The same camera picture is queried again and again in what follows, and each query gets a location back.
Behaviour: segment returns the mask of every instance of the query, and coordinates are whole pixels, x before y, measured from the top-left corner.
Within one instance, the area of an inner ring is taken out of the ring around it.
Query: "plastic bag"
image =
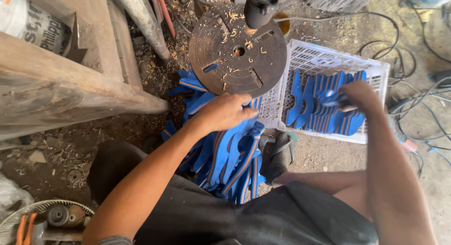
[[[17,201],[21,201],[20,208],[34,203],[34,198],[28,191],[19,188],[19,186],[12,180],[6,178],[0,172],[0,223],[14,211],[8,211]]]

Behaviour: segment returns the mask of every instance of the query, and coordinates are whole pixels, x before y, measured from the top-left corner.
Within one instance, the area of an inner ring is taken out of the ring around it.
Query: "stack of slipper soles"
[[[354,75],[345,74],[343,71],[331,76],[318,74],[307,79],[302,91],[300,74],[296,71],[291,87],[295,103],[286,112],[285,124],[292,125],[295,129],[303,128],[319,133],[346,136],[355,134],[365,121],[365,115],[358,109],[342,112],[340,104],[352,103],[338,90],[353,81],[366,81],[366,77],[365,71],[358,71]]]
[[[192,70],[177,72],[180,85],[167,94],[193,92],[191,99],[184,99],[186,123],[216,96],[199,83]],[[259,109],[260,101],[261,97],[253,99],[248,107]],[[250,198],[256,198],[258,185],[265,181],[260,175],[262,155],[258,149],[263,130],[264,125],[253,118],[229,130],[212,132],[191,148],[180,163],[179,171],[191,172],[197,185],[231,203],[243,204],[249,186]],[[174,124],[168,120],[161,135],[166,141],[176,132]]]

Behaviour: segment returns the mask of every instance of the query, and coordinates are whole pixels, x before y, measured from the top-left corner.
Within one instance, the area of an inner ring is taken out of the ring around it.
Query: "hand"
[[[379,97],[365,81],[354,81],[341,86],[339,92],[344,93],[367,116],[375,111],[382,111]]]
[[[227,130],[238,126],[245,119],[258,115],[257,109],[243,108],[243,105],[249,104],[251,100],[251,95],[247,93],[233,95],[225,93],[200,109],[189,122],[197,130],[202,130],[204,135],[213,131]]]

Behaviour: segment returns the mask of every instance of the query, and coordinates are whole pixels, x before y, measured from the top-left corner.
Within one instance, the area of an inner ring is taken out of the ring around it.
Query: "orange pliers handle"
[[[36,219],[37,213],[32,213],[30,216],[30,222],[28,224],[28,231],[25,240],[23,239],[23,235],[25,233],[25,226],[27,225],[28,215],[22,215],[20,218],[19,228],[17,229],[16,236],[16,245],[30,245],[31,243],[31,234],[33,233],[33,222]]]
[[[30,245],[31,243],[31,234],[33,232],[33,223],[34,219],[36,219],[37,213],[32,213],[30,216],[30,223],[28,224],[28,231],[25,240],[23,241],[23,245]]]
[[[22,218],[20,218],[19,228],[17,229],[16,245],[23,244],[23,233],[25,232],[25,225],[27,224],[27,219],[28,219],[27,215],[22,215]]]

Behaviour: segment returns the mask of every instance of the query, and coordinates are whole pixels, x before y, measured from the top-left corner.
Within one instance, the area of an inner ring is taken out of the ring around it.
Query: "drill press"
[[[286,44],[273,20],[247,35],[243,11],[241,4],[226,4],[205,12],[191,33],[189,59],[197,79],[210,92],[257,98],[282,77]]]
[[[252,36],[257,29],[266,25],[276,11],[290,6],[296,0],[246,0],[246,34]]]

